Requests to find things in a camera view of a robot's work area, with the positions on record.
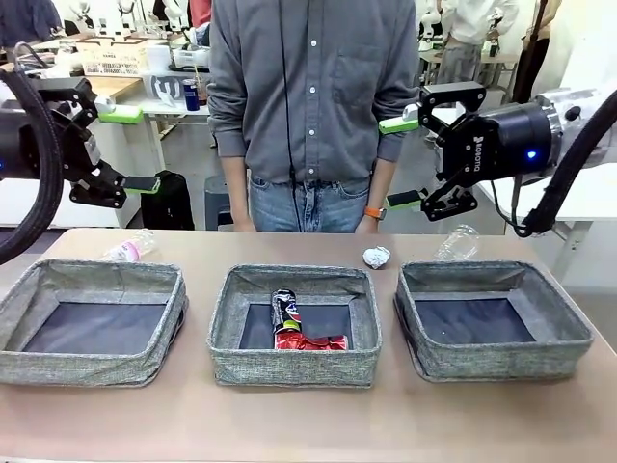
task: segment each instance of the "earphone cable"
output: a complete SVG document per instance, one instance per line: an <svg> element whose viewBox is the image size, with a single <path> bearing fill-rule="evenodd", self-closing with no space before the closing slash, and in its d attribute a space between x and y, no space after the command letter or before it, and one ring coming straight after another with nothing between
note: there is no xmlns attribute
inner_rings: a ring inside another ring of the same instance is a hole
<svg viewBox="0 0 617 463"><path fill-rule="evenodd" d="M298 212L298 200L296 198L296 169L293 166L293 156L291 155L291 128L289 126L289 92L287 89L287 60L285 58L285 41L282 32L282 0L279 0L279 30L281 32L281 55L282 55L282 80L285 91L285 112L287 125L287 153L289 154L289 179L291 180L291 198L293 199L294 210L296 211L296 220L298 221L298 231L302 232L300 223L300 213Z"/></svg>

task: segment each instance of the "black backpack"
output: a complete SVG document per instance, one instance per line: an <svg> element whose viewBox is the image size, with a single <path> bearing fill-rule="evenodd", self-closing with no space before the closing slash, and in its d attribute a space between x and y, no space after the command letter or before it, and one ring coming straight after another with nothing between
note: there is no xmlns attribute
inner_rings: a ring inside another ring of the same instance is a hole
<svg viewBox="0 0 617 463"><path fill-rule="evenodd" d="M159 172L161 186L154 195L142 195L144 228L151 230L194 230L191 197L186 179L170 171Z"/></svg>

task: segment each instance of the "hand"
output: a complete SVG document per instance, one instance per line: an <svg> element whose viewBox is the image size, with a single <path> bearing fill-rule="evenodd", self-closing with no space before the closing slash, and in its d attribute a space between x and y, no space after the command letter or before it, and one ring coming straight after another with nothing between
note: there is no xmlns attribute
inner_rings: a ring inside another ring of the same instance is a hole
<svg viewBox="0 0 617 463"><path fill-rule="evenodd" d="M379 233L379 220L365 215L356 227L356 234Z"/></svg>
<svg viewBox="0 0 617 463"><path fill-rule="evenodd" d="M251 217L246 217L241 220L233 220L233 230L235 232L256 232L255 224Z"/></svg>

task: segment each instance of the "jeans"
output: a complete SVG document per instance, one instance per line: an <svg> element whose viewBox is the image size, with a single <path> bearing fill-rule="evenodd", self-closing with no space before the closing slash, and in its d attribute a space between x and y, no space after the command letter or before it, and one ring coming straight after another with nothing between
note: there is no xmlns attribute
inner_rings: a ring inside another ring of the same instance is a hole
<svg viewBox="0 0 617 463"><path fill-rule="evenodd" d="M482 66L482 45L448 44L437 76L438 84L470 82Z"/></svg>
<svg viewBox="0 0 617 463"><path fill-rule="evenodd" d="M364 216L370 178L348 182L305 181L296 185L302 232L353 233ZM290 183L251 177L251 217L258 232L299 232Z"/></svg>

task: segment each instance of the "wristwatch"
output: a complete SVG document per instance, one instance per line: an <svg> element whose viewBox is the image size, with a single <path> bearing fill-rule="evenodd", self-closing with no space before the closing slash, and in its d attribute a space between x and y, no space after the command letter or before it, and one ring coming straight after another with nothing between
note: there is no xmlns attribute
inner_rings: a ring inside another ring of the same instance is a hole
<svg viewBox="0 0 617 463"><path fill-rule="evenodd" d="M384 209L383 207L381 209L376 209L374 207L367 207L364 210L364 215L367 215L368 217L372 217L373 219L377 219L381 222L382 220L386 218L387 212L388 210Z"/></svg>

